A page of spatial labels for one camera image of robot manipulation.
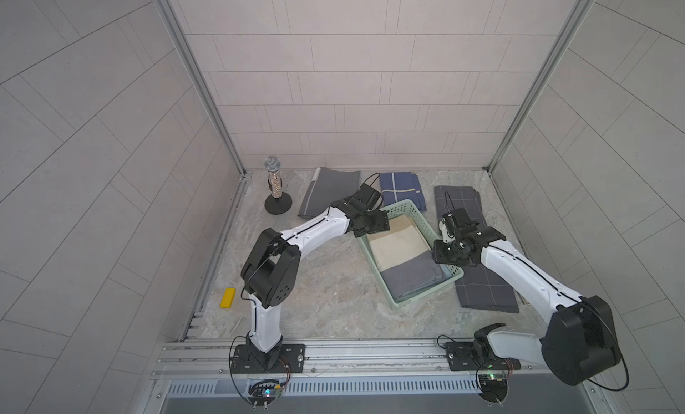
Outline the blue striped pillowcase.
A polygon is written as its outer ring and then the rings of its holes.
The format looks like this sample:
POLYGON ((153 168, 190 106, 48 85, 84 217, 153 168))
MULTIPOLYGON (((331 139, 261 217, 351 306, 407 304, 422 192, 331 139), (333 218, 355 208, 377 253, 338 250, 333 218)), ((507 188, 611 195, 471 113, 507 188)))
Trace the blue striped pillowcase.
POLYGON ((384 205, 411 200, 420 212, 427 211, 424 191, 415 173, 381 173, 379 181, 384 205))

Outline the mint green plastic basket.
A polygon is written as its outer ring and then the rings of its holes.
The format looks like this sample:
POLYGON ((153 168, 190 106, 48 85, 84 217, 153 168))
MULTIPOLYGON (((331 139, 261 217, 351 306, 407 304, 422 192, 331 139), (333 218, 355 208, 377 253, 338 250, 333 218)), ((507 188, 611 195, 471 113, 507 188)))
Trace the mint green plastic basket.
POLYGON ((392 307, 401 308, 463 278, 459 267, 433 259, 432 248, 439 237, 412 201, 380 210, 387 214, 390 229, 359 241, 392 307))

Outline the dark grey checked pillowcase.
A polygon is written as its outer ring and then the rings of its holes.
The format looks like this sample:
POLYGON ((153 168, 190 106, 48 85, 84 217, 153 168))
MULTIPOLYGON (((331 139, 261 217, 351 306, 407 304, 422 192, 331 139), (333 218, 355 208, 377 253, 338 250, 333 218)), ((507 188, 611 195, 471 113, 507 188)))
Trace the dark grey checked pillowcase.
POLYGON ((467 309, 519 313, 516 292, 494 271, 470 255, 462 261, 463 277, 455 282, 460 306, 467 309))
POLYGON ((444 239, 442 216, 455 209, 464 208, 471 221, 477 223, 478 230, 487 227, 483 216, 481 195, 473 187, 436 186, 433 189, 433 194, 435 194, 435 207, 441 239, 444 239))

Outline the beige grey pillowcase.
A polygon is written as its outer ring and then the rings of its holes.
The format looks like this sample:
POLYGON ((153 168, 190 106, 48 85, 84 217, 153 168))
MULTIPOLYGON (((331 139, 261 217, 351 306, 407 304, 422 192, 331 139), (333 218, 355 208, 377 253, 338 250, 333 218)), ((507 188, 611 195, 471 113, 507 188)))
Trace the beige grey pillowcase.
POLYGON ((397 223, 389 231, 369 235, 369 247, 381 278, 397 303, 446 278, 412 223, 397 223))

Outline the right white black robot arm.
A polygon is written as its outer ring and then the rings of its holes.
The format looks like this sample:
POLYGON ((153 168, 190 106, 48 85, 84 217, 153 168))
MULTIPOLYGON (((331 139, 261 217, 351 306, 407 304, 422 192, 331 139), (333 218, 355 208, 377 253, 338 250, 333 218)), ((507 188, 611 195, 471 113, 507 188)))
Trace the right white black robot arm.
POLYGON ((501 323, 474 334, 473 359, 484 370, 497 360, 545 365, 563 383, 578 385, 625 360, 610 306, 565 286, 521 254, 492 227, 478 227, 463 208, 444 214, 433 245, 438 264, 482 265, 503 278, 544 319, 543 337, 504 330, 501 323))

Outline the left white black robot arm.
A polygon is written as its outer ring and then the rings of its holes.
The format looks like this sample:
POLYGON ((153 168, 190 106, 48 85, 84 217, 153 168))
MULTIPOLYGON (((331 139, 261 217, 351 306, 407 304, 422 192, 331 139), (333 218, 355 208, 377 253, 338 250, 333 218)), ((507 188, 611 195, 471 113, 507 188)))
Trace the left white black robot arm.
POLYGON ((259 355, 280 350, 281 305, 294 290, 304 257, 348 233, 363 237, 390 230, 381 200, 382 194, 364 183, 302 225, 283 231, 268 228, 260 234, 241 271, 246 300, 252 304, 249 348, 259 355))

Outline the plain grey folded pillowcase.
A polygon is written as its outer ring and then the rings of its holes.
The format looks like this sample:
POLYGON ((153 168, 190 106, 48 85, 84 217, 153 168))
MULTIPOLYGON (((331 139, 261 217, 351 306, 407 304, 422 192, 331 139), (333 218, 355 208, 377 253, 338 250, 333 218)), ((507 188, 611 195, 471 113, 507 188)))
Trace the plain grey folded pillowcase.
POLYGON ((360 187, 360 171, 342 172, 319 167, 310 181, 298 216, 311 219, 331 203, 351 196, 360 187))

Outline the right green circuit board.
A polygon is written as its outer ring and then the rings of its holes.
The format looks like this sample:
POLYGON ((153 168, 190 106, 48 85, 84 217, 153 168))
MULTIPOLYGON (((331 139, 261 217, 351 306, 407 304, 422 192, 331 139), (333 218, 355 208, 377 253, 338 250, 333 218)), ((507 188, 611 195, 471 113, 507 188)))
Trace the right green circuit board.
POLYGON ((502 406, 508 396, 508 380, 494 374, 477 376, 477 385, 480 397, 490 404, 502 406))

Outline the green circuit board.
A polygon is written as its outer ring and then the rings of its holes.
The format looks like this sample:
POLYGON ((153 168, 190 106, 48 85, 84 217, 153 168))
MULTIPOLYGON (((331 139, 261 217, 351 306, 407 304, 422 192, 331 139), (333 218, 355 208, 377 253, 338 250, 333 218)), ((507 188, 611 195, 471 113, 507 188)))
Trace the green circuit board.
POLYGON ((285 382, 275 379, 258 381, 248 387, 248 401, 254 410, 262 407, 264 410, 274 403, 285 389, 285 382))
POLYGON ((502 406, 508 396, 508 380, 494 374, 477 376, 477 385, 480 397, 490 404, 502 406))

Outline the yellow rectangular block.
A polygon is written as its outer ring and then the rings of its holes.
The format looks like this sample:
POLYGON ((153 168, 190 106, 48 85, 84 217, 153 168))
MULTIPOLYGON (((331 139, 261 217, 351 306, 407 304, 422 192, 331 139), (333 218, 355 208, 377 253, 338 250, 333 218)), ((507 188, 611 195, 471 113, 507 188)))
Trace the yellow rectangular block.
POLYGON ((219 307, 221 309, 230 309, 233 305, 233 301, 235 299, 235 293, 237 290, 233 287, 227 288, 220 300, 219 307))

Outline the left green circuit board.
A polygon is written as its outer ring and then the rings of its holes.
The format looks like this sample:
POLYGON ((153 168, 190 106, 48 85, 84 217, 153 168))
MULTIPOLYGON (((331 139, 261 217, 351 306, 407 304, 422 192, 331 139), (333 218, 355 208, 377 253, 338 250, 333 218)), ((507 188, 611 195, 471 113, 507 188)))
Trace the left green circuit board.
POLYGON ((275 379, 258 381, 248 387, 248 401, 254 410, 262 407, 264 410, 274 403, 285 389, 285 382, 275 379))

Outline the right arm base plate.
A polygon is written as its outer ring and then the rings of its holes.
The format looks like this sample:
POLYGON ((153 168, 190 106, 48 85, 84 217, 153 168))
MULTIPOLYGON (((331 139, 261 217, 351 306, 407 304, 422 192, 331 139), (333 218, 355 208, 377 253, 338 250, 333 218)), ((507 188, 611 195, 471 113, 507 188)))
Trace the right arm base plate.
POLYGON ((521 369, 519 360, 501 358, 487 344, 463 341, 448 342, 444 346, 451 371, 476 371, 479 369, 508 372, 521 369))

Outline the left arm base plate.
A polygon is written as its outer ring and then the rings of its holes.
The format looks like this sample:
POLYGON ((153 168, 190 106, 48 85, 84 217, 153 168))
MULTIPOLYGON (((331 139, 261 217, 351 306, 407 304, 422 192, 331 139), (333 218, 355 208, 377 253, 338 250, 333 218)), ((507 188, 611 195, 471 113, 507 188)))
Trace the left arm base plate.
POLYGON ((230 371, 233 374, 302 373, 305 350, 304 344, 277 344, 264 353, 250 342, 239 344, 230 358, 230 371))

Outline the aluminium mounting rail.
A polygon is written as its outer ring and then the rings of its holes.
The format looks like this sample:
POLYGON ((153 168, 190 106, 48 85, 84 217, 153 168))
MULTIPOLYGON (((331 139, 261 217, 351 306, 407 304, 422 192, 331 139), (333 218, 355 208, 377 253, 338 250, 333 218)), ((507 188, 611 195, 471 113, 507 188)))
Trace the aluminium mounting rail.
POLYGON ((526 351, 515 349, 511 358, 521 362, 515 371, 451 371, 445 344, 474 341, 472 338, 431 337, 414 339, 302 339, 284 344, 306 346, 302 373, 233 374, 230 358, 242 339, 236 341, 207 339, 165 344, 155 365, 153 379, 233 378, 333 378, 333 377, 410 377, 474 376, 474 374, 546 374, 551 373, 541 357, 527 358, 526 351))

